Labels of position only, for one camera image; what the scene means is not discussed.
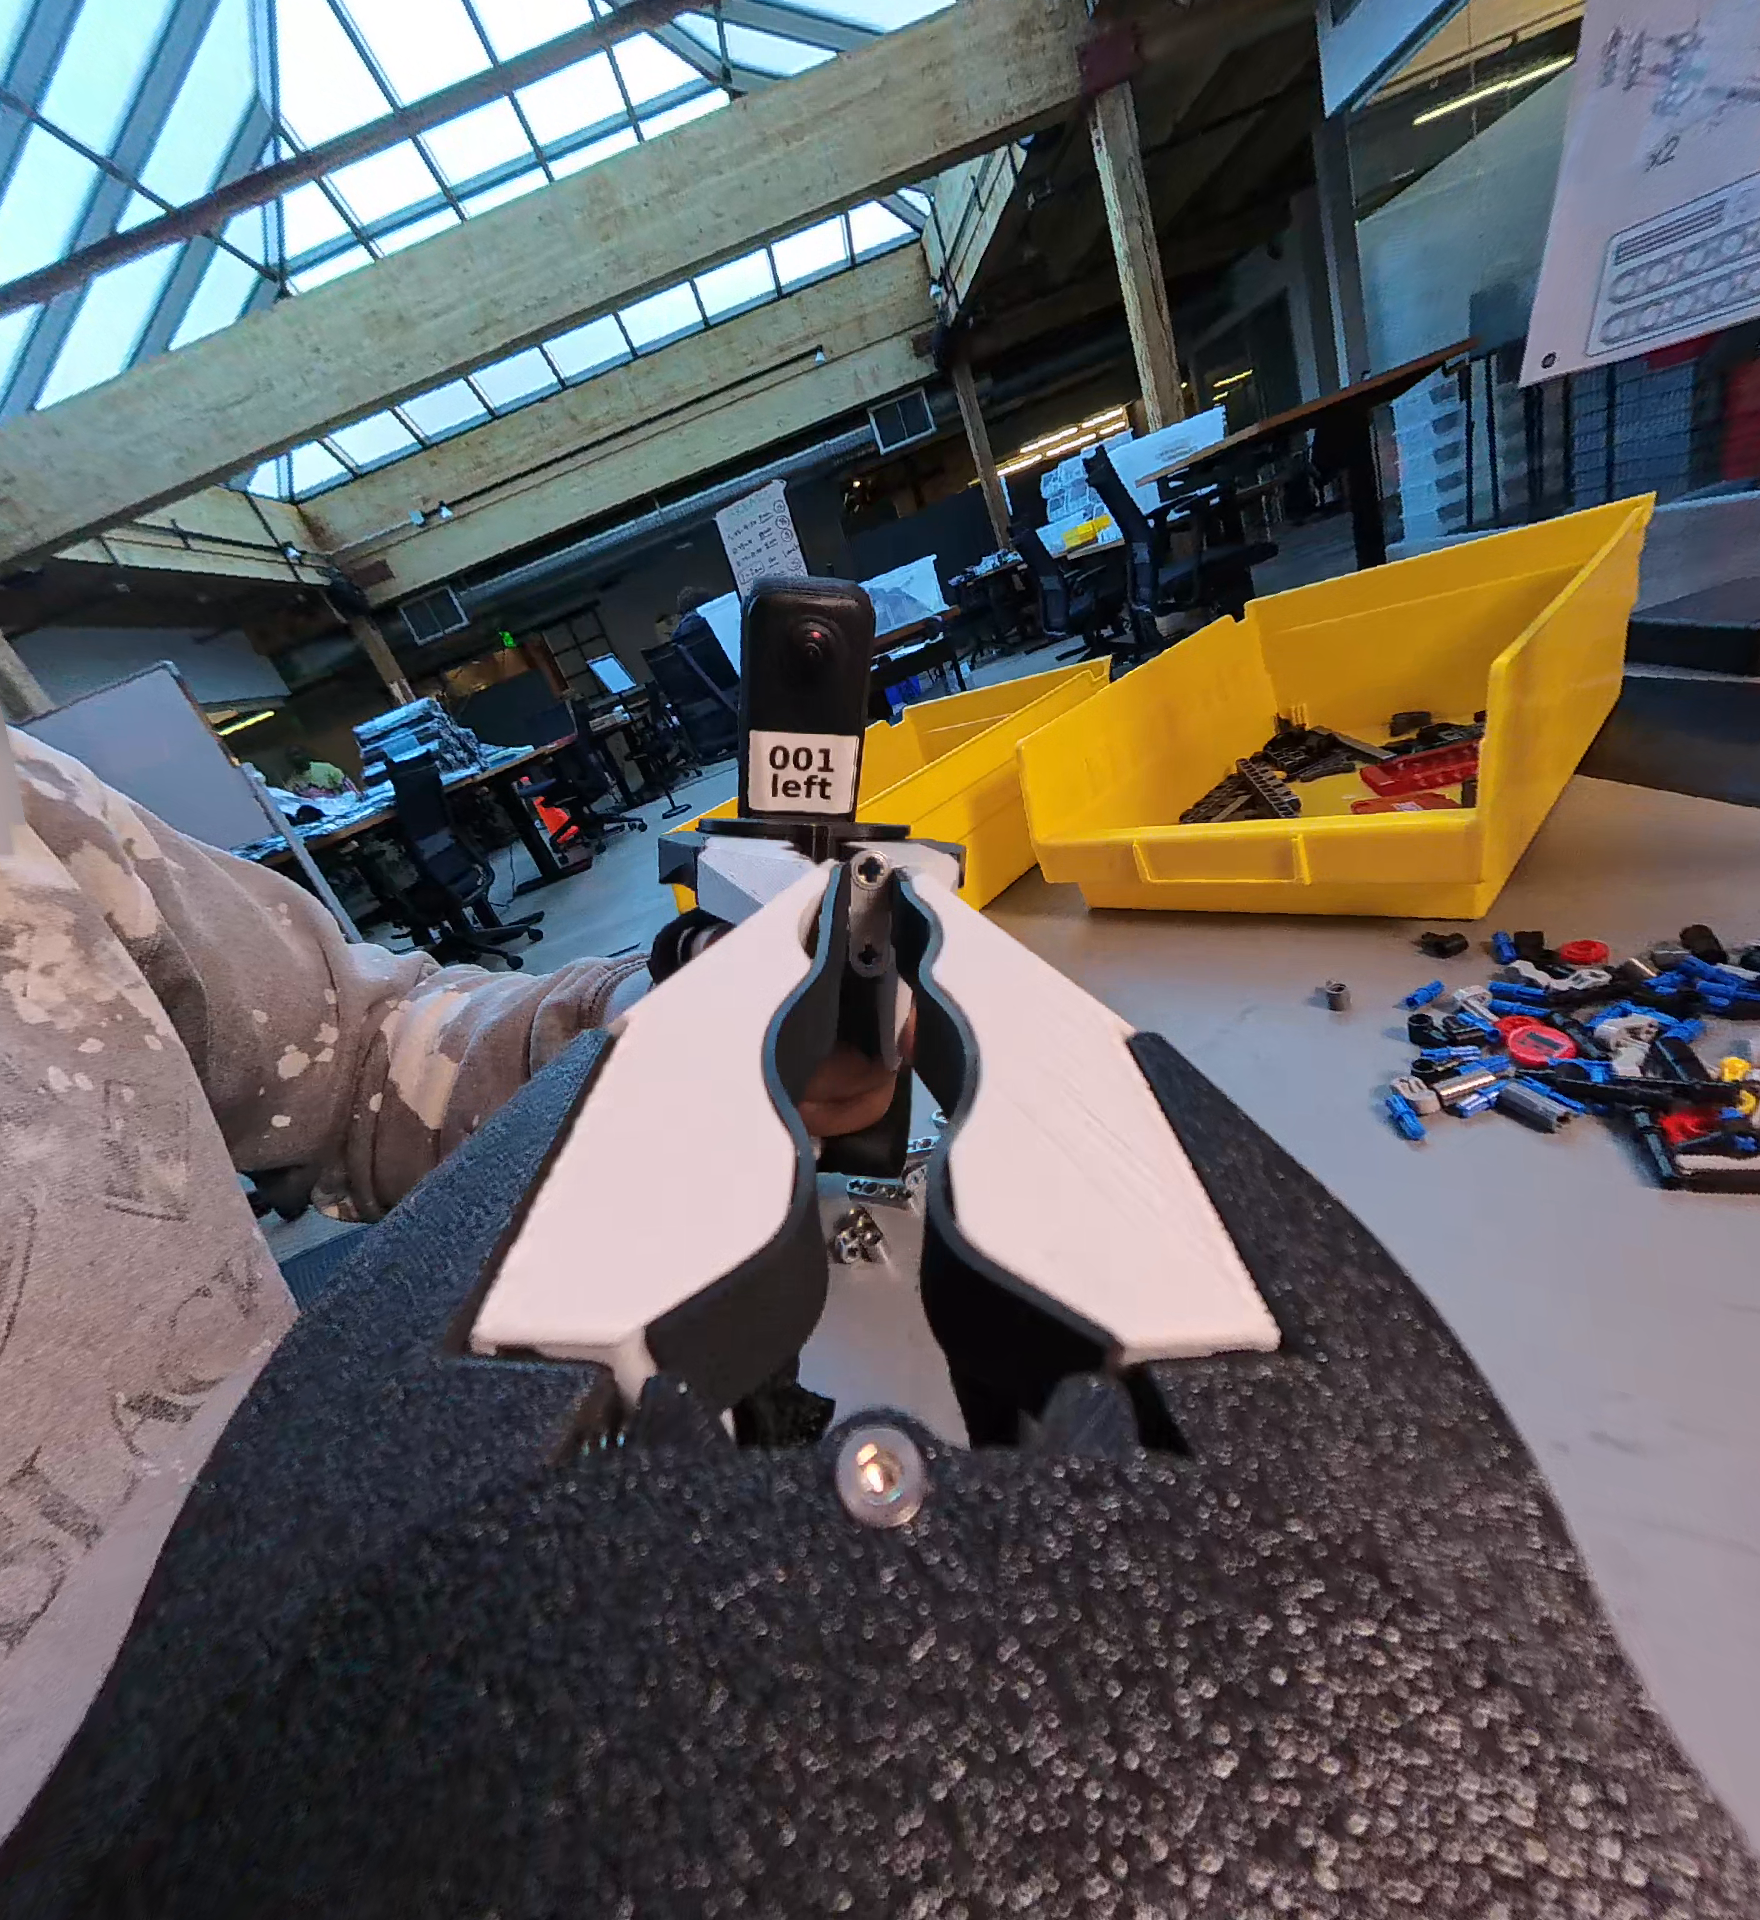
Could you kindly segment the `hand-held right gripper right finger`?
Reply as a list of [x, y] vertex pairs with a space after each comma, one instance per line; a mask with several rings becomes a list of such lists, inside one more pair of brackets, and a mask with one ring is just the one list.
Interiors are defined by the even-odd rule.
[[918, 1289], [979, 1447], [1069, 1380], [1274, 1352], [1280, 1331], [1176, 1127], [1198, 1073], [930, 879], [900, 881], [913, 1068], [948, 1119]]

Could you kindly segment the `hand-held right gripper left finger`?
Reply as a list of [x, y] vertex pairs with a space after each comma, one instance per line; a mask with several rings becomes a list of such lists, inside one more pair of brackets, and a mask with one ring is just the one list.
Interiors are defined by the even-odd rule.
[[516, 1223], [469, 1347], [606, 1367], [635, 1406], [725, 1412], [797, 1359], [827, 1299], [799, 1104], [839, 1041], [845, 872], [790, 886], [618, 1024]]

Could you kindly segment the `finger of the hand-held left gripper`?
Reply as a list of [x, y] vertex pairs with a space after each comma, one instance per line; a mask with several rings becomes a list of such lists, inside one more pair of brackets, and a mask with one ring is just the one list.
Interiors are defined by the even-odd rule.
[[788, 839], [705, 839], [694, 871], [694, 894], [710, 916], [754, 916], [797, 883], [823, 885], [824, 863]]

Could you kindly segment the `yellow bin with red panels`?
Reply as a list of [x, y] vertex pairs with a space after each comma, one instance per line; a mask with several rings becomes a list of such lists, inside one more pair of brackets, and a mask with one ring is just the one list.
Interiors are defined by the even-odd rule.
[[[1253, 601], [1033, 733], [1037, 863], [1087, 905], [1249, 916], [1483, 918], [1611, 715], [1655, 497]], [[1471, 810], [1181, 827], [1283, 715], [1386, 731], [1487, 709]]]

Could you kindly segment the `person's left forearm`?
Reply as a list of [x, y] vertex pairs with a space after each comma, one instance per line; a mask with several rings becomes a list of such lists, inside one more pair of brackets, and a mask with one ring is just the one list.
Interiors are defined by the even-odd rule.
[[534, 973], [351, 944], [282, 875], [212, 860], [248, 900], [216, 945], [241, 969], [257, 1088], [219, 1113], [234, 1165], [279, 1210], [392, 1212], [574, 1039], [647, 991], [638, 953]]

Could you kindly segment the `grey desk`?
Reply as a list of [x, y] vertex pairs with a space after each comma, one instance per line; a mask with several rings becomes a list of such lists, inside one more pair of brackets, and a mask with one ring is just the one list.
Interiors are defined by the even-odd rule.
[[1043, 1441], [856, 1268], [803, 1377], [962, 1454], [838, 1675], [838, 1811], [786, 1911], [1760, 1915], [1532, 1456], [1378, 1237], [1208, 1080], [1204, 1174], [1274, 1354], [1162, 1364], [1139, 1441]]

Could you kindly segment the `person's left hand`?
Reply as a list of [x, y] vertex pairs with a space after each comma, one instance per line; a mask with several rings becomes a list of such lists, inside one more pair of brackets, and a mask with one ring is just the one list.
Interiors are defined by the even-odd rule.
[[797, 1104], [810, 1139], [844, 1139], [881, 1127], [901, 1091], [901, 1074], [912, 1066], [889, 1068], [859, 1049], [838, 1043], [813, 1070]]

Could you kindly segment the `black office chair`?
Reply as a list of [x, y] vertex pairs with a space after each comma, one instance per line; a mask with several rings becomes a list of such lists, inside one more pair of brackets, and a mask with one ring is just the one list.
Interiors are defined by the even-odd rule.
[[1201, 481], [1156, 506], [1134, 497], [1108, 446], [1084, 456], [1084, 473], [1124, 537], [1127, 561], [1127, 635], [1120, 666], [1152, 659], [1171, 641], [1162, 622], [1176, 614], [1240, 617], [1253, 571], [1277, 558], [1277, 540], [1253, 540], [1233, 483]]
[[387, 763], [392, 827], [412, 883], [401, 893], [404, 918], [417, 948], [442, 964], [475, 964], [520, 972], [518, 948], [542, 939], [541, 914], [506, 921], [495, 907], [493, 860], [462, 832], [436, 758], [429, 752]]

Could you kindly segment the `stack of printed boxes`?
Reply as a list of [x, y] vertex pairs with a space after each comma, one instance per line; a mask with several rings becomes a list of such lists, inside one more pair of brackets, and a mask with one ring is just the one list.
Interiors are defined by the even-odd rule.
[[438, 700], [389, 708], [354, 728], [366, 780], [387, 780], [395, 763], [424, 758], [444, 780], [478, 773], [531, 752], [527, 745], [495, 745], [461, 724]]

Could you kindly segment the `heap of dark building pieces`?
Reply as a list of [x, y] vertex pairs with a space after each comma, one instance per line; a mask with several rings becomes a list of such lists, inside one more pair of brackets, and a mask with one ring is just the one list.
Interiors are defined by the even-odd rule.
[[[1488, 731], [1488, 711], [1444, 713], [1428, 708], [1395, 711], [1386, 731], [1353, 731], [1312, 726], [1283, 715], [1268, 740], [1237, 758], [1228, 772], [1181, 809], [1181, 827], [1228, 827], [1249, 823], [1298, 823], [1307, 819], [1356, 819], [1350, 802], [1371, 797], [1359, 767], [1395, 753], [1419, 752]], [[1479, 802], [1481, 772], [1458, 789], [1471, 810]]]

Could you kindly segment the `stack of white boxes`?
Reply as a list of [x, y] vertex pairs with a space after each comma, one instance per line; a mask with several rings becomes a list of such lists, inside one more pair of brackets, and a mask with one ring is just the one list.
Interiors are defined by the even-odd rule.
[[1038, 537], [1046, 552], [1058, 558], [1120, 540], [1117, 521], [1087, 473], [1093, 451], [1109, 454], [1136, 506], [1152, 511], [1162, 506], [1164, 483], [1219, 446], [1224, 436], [1227, 412], [1214, 406], [1153, 434], [1122, 432], [1069, 450], [1055, 465], [1041, 472], [1044, 517]]

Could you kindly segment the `pile of small coloured connectors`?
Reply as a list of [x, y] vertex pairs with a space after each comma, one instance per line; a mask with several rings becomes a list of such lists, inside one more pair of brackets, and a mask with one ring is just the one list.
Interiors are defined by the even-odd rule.
[[1760, 1197], [1760, 935], [1696, 921], [1609, 948], [1501, 929], [1488, 957], [1398, 999], [1409, 1053], [1373, 1103], [1402, 1142], [1445, 1119], [1540, 1138], [1592, 1122], [1654, 1188]]

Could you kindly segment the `wooden top table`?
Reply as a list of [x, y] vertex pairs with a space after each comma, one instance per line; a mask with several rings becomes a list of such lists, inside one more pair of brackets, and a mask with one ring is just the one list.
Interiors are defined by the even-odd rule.
[[1474, 347], [1477, 338], [1467, 336], [1325, 396], [1258, 420], [1186, 459], [1149, 467], [1144, 476], [1153, 481], [1189, 477], [1200, 491], [1209, 490], [1219, 502], [1222, 532], [1230, 538], [1224, 547], [1208, 548], [1206, 558], [1224, 561], [1230, 569], [1250, 571], [1258, 561], [1253, 543], [1245, 540], [1247, 526], [1239, 506], [1239, 477], [1257, 457], [1298, 436], [1309, 436], [1317, 447], [1314, 464], [1328, 470], [1343, 483], [1357, 566], [1366, 571], [1386, 565], [1388, 528], [1373, 451], [1373, 415], [1431, 375], [1458, 368]]

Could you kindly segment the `stack of grey crates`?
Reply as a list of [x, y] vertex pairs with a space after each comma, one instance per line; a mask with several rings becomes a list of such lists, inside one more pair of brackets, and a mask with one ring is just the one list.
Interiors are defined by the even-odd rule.
[[1731, 371], [1708, 354], [1644, 354], [1558, 383], [1562, 497], [1572, 509], [1718, 487]]

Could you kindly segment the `instruction booklet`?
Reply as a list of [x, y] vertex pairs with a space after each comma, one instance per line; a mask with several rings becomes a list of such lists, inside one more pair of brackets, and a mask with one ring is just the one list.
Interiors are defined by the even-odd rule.
[[1521, 385], [1760, 318], [1760, 2], [1592, 2]]

